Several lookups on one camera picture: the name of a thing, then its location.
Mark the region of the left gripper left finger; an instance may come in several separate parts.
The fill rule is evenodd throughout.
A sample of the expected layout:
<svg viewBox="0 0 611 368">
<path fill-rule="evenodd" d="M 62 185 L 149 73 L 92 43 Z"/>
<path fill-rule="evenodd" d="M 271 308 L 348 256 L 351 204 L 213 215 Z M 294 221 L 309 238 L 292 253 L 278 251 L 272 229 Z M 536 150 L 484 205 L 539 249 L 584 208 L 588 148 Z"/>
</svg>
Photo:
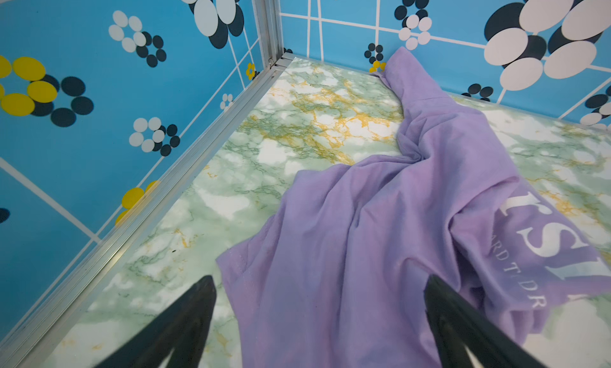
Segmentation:
<svg viewBox="0 0 611 368">
<path fill-rule="evenodd" d="M 216 304 L 213 277 L 202 277 L 98 367 L 197 367 Z"/>
</svg>

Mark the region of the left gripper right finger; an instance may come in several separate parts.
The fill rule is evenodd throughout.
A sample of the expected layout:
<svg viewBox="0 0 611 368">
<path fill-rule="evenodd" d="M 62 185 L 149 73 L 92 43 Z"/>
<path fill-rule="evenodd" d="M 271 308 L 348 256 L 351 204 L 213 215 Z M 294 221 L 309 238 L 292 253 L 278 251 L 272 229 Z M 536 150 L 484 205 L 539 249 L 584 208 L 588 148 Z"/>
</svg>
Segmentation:
<svg viewBox="0 0 611 368">
<path fill-rule="evenodd" d="M 538 367 L 544 365 L 515 344 L 436 275 L 424 290 L 426 317 L 443 367 Z"/>
</svg>

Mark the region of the purple printed cloth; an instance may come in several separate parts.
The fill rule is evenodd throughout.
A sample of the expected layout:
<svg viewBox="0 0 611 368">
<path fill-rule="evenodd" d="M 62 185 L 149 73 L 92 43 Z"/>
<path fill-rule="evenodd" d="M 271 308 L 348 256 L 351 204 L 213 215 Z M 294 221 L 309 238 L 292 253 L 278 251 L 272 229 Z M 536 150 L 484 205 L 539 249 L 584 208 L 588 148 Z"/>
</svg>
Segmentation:
<svg viewBox="0 0 611 368">
<path fill-rule="evenodd" d="M 437 367 L 431 276 L 519 344 L 553 307 L 610 290 L 600 253 L 482 112 L 405 48 L 380 78 L 404 109 L 400 155 L 299 172 L 261 231 L 217 260 L 246 367 Z"/>
</svg>

